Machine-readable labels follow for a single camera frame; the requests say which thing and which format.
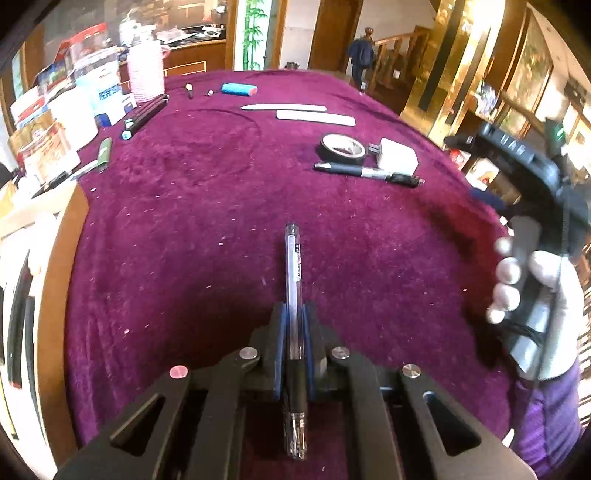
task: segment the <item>doorway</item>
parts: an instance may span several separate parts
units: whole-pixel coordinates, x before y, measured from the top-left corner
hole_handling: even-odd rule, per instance
[[[345,72],[363,0],[320,0],[308,69]]]

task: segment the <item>purple sleeve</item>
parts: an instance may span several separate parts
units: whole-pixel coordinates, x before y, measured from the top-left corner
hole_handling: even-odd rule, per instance
[[[582,433],[577,411],[579,378],[576,361],[565,374],[541,382],[529,405],[531,383],[519,380],[515,385],[512,448],[538,478],[564,461]]]

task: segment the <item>dark jacket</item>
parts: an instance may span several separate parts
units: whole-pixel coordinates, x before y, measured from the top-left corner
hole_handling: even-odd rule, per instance
[[[374,63],[374,44],[371,40],[358,38],[347,49],[351,63],[363,68],[371,67]]]

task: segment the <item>table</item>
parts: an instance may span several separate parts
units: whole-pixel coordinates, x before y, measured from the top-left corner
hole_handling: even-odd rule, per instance
[[[204,95],[224,82],[252,83],[258,93]],[[304,298],[317,303],[321,322],[376,364],[419,365],[504,436],[511,379],[484,318],[498,261],[492,244],[503,230],[451,160],[386,107],[325,74],[213,72],[166,85],[169,105],[132,140],[122,141],[117,125],[80,152],[84,164],[113,137],[109,168],[80,181],[90,212],[65,332],[80,442],[172,366],[213,365],[268,322],[285,296],[290,221],[301,229]],[[239,109],[277,102],[326,105],[357,125]],[[409,190],[313,171],[315,147],[329,132],[413,147],[426,183]],[[254,409],[243,478],[342,478],[338,409],[314,406],[311,425],[310,460],[294,463],[281,453],[279,409]]]

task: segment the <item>white glove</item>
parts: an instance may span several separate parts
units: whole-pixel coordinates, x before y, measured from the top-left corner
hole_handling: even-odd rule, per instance
[[[521,266],[514,257],[510,257],[512,247],[511,238],[499,238],[495,243],[495,250],[504,258],[496,268],[496,277],[500,281],[493,291],[493,303],[486,311],[489,323],[498,324],[505,318],[505,312],[512,312],[519,306],[521,297],[519,291],[511,285],[516,284],[521,277]],[[558,298],[554,319],[550,320],[547,344],[545,347],[544,363],[540,371],[540,380],[549,380],[565,373],[577,357],[577,338],[582,326],[583,290],[579,283],[577,272],[567,258],[549,252],[537,251],[531,254],[528,261],[530,273],[542,284],[554,289],[557,285],[558,271],[562,262]],[[545,302],[545,314],[550,310],[550,299]],[[519,376],[526,380],[533,380],[540,362],[538,348],[537,359],[528,371],[517,367]]]

